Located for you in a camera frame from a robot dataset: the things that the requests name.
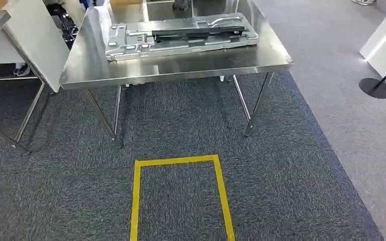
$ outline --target floor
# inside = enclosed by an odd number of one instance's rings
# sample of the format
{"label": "floor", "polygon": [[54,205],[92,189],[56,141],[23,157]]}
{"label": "floor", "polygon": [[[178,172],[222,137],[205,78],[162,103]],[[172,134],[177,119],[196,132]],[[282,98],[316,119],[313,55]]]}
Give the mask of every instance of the floor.
{"label": "floor", "polygon": [[386,99],[358,82],[380,78],[358,54],[386,16],[386,0],[257,1],[295,61],[291,74],[386,237]]}
{"label": "floor", "polygon": [[[264,77],[238,76],[250,108]],[[37,88],[0,82],[5,132]],[[93,92],[108,116],[115,93]],[[41,97],[22,141],[31,155],[0,140],[0,240],[128,240],[134,160],[208,154],[219,156],[238,240],[381,237],[288,72],[275,77],[249,138],[234,83],[217,77],[130,87],[123,103],[121,149],[80,91]],[[138,239],[225,240],[215,170],[141,168]]]}

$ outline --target person's foot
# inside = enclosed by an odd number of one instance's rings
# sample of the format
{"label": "person's foot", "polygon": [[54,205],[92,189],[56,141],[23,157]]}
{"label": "person's foot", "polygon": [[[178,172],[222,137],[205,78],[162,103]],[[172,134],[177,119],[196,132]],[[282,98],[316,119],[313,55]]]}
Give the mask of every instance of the person's foot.
{"label": "person's foot", "polygon": [[16,64],[16,69],[14,70],[14,75],[18,77],[23,77],[30,74],[30,67],[26,63]]}

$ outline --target yellow floor marking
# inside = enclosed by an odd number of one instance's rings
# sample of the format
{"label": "yellow floor marking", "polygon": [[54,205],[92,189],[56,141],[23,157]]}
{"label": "yellow floor marking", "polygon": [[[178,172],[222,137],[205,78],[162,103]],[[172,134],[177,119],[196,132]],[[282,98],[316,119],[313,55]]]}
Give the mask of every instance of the yellow floor marking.
{"label": "yellow floor marking", "polygon": [[138,211],[140,203],[140,175],[141,166],[139,161],[135,161],[134,183],[132,187],[132,210],[131,210],[131,235],[130,240],[137,240],[138,236]]}
{"label": "yellow floor marking", "polygon": [[138,213],[139,213],[139,203],[140,203],[141,167],[206,162],[206,161],[212,161],[214,163],[215,175],[217,177],[218,193],[220,195],[221,207],[223,209],[223,218],[224,218],[224,225],[226,227],[227,240],[228,241],[235,240],[232,219],[230,216],[229,203],[227,201],[226,188],[224,186],[223,172],[221,170],[220,159],[218,158],[218,155],[207,155],[207,156],[197,156],[197,157],[181,157],[181,158],[157,159],[157,160],[148,160],[148,161],[139,161],[139,160],[135,161],[134,183],[133,183],[133,189],[132,189],[131,234],[130,234],[131,241],[136,241],[138,237]]}
{"label": "yellow floor marking", "polygon": [[160,166],[160,165],[170,165],[170,164],[213,161],[215,159],[215,156],[218,157],[217,155],[207,155],[207,156],[198,156],[198,157],[156,159],[156,160],[138,161],[138,162],[141,167],[150,167],[150,166]]}
{"label": "yellow floor marking", "polygon": [[216,155],[214,159],[215,175],[217,176],[218,192],[220,193],[221,207],[223,208],[224,225],[226,226],[227,240],[234,238],[232,218],[230,216],[229,202],[227,201],[226,187],[224,186],[223,171],[221,170],[220,159]]}

